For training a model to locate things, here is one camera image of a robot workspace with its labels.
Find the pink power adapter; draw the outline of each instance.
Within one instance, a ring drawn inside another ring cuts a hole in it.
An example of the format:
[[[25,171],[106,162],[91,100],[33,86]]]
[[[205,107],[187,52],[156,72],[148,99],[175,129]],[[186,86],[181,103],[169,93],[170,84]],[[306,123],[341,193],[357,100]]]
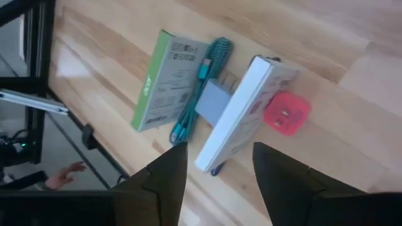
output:
[[[292,136],[307,120],[310,103],[303,97],[280,92],[276,94],[264,111],[264,122],[283,135]]]

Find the white book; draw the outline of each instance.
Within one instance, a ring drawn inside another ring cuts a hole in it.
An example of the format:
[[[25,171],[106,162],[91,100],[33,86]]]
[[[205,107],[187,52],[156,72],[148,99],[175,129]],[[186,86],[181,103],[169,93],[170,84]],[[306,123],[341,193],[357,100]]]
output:
[[[216,168],[242,151],[263,124],[263,113],[273,96],[284,90],[298,70],[256,56],[219,118],[195,164],[202,171]]]

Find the white bar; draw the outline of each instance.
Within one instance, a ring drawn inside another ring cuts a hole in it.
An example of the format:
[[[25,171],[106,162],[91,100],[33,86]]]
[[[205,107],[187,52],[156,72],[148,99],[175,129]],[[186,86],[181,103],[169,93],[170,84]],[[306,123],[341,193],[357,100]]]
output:
[[[0,89],[0,99],[8,102],[22,104],[28,107],[54,112],[57,114],[67,115],[68,108],[59,102],[46,98],[35,97],[33,95],[22,94],[11,90]]]

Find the green stripe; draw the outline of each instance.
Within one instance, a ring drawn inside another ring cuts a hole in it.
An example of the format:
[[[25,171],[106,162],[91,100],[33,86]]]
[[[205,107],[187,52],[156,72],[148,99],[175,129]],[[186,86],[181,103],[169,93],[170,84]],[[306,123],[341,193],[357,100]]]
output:
[[[161,66],[165,50],[168,48],[168,44],[172,35],[161,30],[159,33],[158,41],[155,49],[153,50],[151,63],[148,65],[147,76],[144,81],[141,96],[138,100],[137,108],[134,112],[134,118],[131,121],[131,125],[138,130],[144,117],[146,106],[148,105],[149,97],[158,75],[159,68]]]

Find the wooden surface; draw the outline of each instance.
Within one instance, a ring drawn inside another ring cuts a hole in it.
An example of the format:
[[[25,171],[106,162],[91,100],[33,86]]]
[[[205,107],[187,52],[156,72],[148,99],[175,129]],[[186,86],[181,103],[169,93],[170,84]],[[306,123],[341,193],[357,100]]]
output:
[[[172,125],[130,126],[159,30],[225,36],[233,79],[256,54],[303,71],[291,90],[312,103],[308,121],[293,137],[261,126],[255,141],[364,191],[401,191],[401,20],[394,0],[58,0],[49,83],[135,173],[171,146]],[[270,225],[250,148],[215,178],[192,164],[210,132],[199,120],[180,225]]]

